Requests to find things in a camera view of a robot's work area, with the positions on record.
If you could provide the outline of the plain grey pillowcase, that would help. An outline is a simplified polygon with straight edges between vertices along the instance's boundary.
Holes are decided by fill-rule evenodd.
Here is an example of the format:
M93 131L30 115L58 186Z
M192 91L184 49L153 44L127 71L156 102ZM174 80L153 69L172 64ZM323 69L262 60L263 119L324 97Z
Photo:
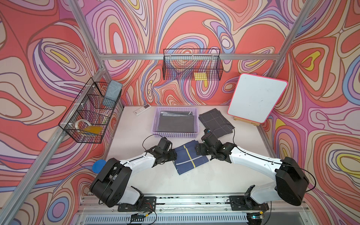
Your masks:
M161 111L157 132L195 133L195 117L191 111Z

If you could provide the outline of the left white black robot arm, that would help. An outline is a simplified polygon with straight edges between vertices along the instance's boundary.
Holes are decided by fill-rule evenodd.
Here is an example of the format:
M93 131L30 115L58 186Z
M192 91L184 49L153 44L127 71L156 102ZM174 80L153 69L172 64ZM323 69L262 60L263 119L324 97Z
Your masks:
M111 158L97 173L90 186L90 192L100 204L111 208L115 205L126 205L140 209L145 204L144 194L137 188L129 186L132 175L144 170L175 161L177 154L173 144L167 138L160 139L156 146L137 157L126 160Z

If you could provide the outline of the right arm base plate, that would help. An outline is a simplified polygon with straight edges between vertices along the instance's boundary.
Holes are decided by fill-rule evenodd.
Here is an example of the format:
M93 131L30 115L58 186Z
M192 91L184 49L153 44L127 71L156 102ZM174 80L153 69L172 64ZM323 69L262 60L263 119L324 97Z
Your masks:
M232 211L265 212L270 209L267 203L258 204L250 197L245 196L229 196L226 202L231 205Z

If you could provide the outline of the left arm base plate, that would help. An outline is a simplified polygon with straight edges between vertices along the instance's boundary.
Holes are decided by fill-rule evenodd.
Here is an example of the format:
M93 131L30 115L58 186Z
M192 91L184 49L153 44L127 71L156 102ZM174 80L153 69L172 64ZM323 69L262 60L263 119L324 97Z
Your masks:
M118 205L118 212L147 212L156 209L157 198L155 196L141 197L135 205L122 203Z

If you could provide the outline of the navy yellow-striped pillowcase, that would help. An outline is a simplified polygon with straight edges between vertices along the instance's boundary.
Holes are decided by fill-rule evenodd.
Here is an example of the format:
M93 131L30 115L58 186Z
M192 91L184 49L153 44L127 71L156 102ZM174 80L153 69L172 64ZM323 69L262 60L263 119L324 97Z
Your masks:
M177 158L173 164L179 175L187 173L190 170L209 162L206 156L197 155L197 144L199 144L199 142L193 140L174 149L177 154Z

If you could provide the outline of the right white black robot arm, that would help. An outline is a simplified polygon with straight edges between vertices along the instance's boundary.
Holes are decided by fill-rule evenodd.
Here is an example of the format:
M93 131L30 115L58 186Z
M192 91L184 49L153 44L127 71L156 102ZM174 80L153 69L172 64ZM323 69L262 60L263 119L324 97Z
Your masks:
M264 185L250 186L240 203L248 209L267 202L283 200L293 206L300 206L306 194L309 180L305 170L291 157L271 158L246 151L235 143L222 143L211 132L204 131L202 142L195 147L196 154L211 159L238 164L253 169L272 179Z

